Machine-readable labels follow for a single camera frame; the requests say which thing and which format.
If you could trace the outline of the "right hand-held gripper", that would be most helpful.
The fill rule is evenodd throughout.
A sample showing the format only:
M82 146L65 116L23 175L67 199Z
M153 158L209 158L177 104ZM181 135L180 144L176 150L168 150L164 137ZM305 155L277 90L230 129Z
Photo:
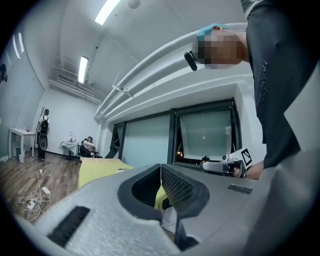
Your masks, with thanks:
M241 148L233 153L222 157L221 162L202 162L200 169L205 173L222 174L223 176L234 176L234 169L238 167L238 178L245 178L247 169L252 165L252 157L248 148Z

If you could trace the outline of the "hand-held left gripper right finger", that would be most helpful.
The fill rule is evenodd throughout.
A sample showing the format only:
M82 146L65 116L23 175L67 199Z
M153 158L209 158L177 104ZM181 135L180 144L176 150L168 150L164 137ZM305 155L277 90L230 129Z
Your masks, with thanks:
M161 166L162 187L177 212L175 240L166 255L244 256L259 208L260 182Z

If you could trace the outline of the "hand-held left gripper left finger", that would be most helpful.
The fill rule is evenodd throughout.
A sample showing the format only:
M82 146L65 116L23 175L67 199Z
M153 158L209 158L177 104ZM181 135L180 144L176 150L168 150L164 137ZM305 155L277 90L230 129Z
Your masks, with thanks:
M52 206L35 228L76 256L173 256L155 208L159 164L95 179Z

